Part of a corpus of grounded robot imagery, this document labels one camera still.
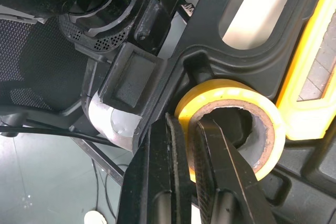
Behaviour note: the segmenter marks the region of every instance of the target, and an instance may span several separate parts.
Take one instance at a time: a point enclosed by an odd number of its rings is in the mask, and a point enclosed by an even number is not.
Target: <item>black cable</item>
[[[98,181],[98,174],[97,174],[97,168],[96,168],[96,164],[95,161],[93,159],[91,159],[92,161],[92,166],[93,166],[93,170],[95,172],[95,176],[96,176],[96,185],[97,185],[97,199],[96,199],[96,207],[95,210],[98,211],[98,200],[99,200],[99,181]]]
[[[46,134],[46,135],[58,135],[58,136],[69,136],[69,137],[76,137],[86,141],[90,141],[93,143],[110,145],[115,148],[120,148],[112,144],[105,138],[98,137],[98,136],[90,136],[85,135],[83,133],[66,131],[66,130],[51,130],[51,129],[44,129],[44,128],[30,128],[30,127],[7,127],[7,126],[0,126],[0,132],[7,132],[7,133],[31,133],[31,134]]]
[[[113,209],[112,209],[112,206],[111,206],[111,202],[110,202],[110,199],[109,199],[109,195],[107,194],[107,186],[106,186],[107,178],[105,178],[105,183],[104,183],[100,171],[99,171],[99,176],[100,176],[101,182],[103,183],[103,187],[104,187],[104,189],[105,189],[105,199],[106,199],[107,206],[108,206],[108,208],[109,208],[109,210],[110,210],[110,212],[111,212],[111,214],[112,214],[112,217],[113,217],[114,219],[116,219],[116,215],[114,214]]]

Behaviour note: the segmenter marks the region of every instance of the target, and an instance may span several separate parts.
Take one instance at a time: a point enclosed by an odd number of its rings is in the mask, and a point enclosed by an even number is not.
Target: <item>gray floor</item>
[[[176,15],[160,58],[171,56],[184,27],[183,20]],[[125,150],[100,147],[116,164],[128,164],[132,159],[132,154]],[[104,180],[106,173],[98,168]],[[98,210],[108,224],[113,224],[104,185],[100,176],[98,179]],[[113,179],[108,179],[115,213],[120,189]],[[95,208],[96,191],[91,159],[70,138],[37,134],[0,136],[0,224],[83,223],[85,213]]]

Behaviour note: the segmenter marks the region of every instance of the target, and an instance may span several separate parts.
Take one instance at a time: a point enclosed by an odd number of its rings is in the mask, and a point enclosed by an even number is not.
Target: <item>roll of tape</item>
[[[192,141],[192,129],[195,123],[214,109],[232,107],[249,111],[265,128],[265,136],[260,137],[264,139],[260,157],[251,164],[257,179],[264,178],[279,161],[286,133],[276,106],[266,97],[239,82],[224,79],[210,80],[191,89],[179,102],[175,111],[175,116],[185,134],[192,181],[195,181],[195,172],[189,141]],[[241,147],[244,153],[248,152],[246,147],[245,144]]]

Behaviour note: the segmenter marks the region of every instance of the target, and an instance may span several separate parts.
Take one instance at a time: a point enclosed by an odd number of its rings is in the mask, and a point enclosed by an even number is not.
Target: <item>perforated black panel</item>
[[[64,32],[64,35],[75,43],[79,43],[82,46],[95,51],[95,52],[106,52],[119,47],[130,31],[130,26],[123,29],[121,32],[106,36],[101,39],[94,39],[85,36],[74,24],[68,22],[65,16],[59,17],[59,25]]]
[[[80,99],[87,56],[60,32],[57,20],[0,20],[0,105],[62,111]]]

